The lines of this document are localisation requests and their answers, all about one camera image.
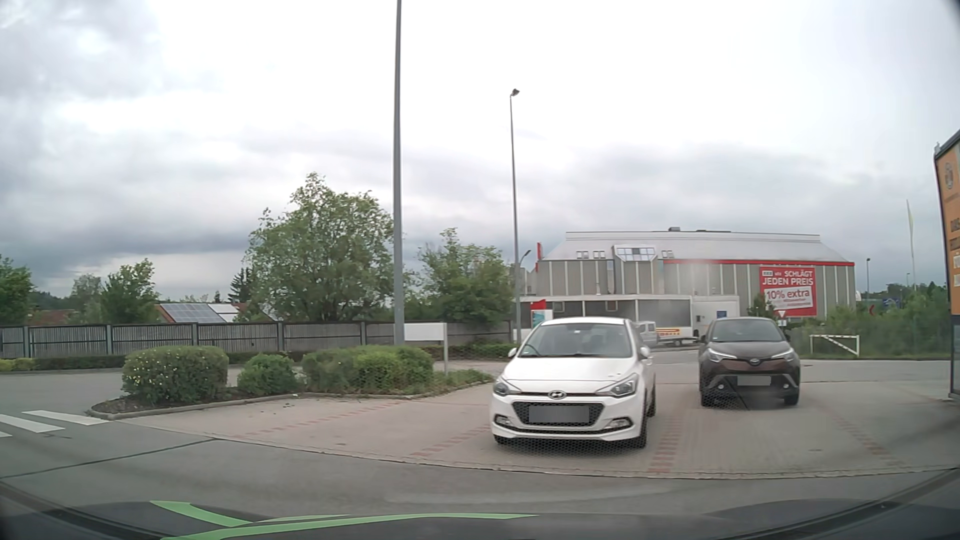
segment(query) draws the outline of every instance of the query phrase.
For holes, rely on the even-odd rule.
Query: red banner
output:
[[[760,266],[760,291],[780,317],[817,315],[817,279],[813,266]]]

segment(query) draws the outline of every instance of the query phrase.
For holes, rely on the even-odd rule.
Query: sky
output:
[[[393,204],[396,3],[0,0],[0,254],[58,295],[149,258],[227,293],[316,171]],[[945,280],[932,153],[960,129],[939,0],[408,0],[404,254],[455,227],[817,233],[873,290]]]

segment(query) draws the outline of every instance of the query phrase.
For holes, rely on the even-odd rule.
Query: license plate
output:
[[[769,375],[750,375],[747,377],[737,377],[736,378],[737,386],[769,386],[770,385],[770,376]]]
[[[590,421],[587,405],[530,405],[527,414],[534,424],[586,424]]]

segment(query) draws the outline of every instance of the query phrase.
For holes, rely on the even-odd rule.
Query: car wheel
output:
[[[657,414],[657,388],[654,386],[654,391],[650,393],[650,404],[647,406],[647,416],[653,416]]]
[[[650,416],[646,411],[643,413],[643,420],[640,421],[640,435],[620,441],[624,448],[644,448],[647,446],[647,417]]]

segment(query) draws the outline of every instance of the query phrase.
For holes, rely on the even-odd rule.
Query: gray fence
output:
[[[450,345],[508,341],[510,323],[447,325]],[[0,327],[0,358],[128,355],[162,345],[214,345],[228,353],[318,351],[394,342],[393,323],[224,323]]]

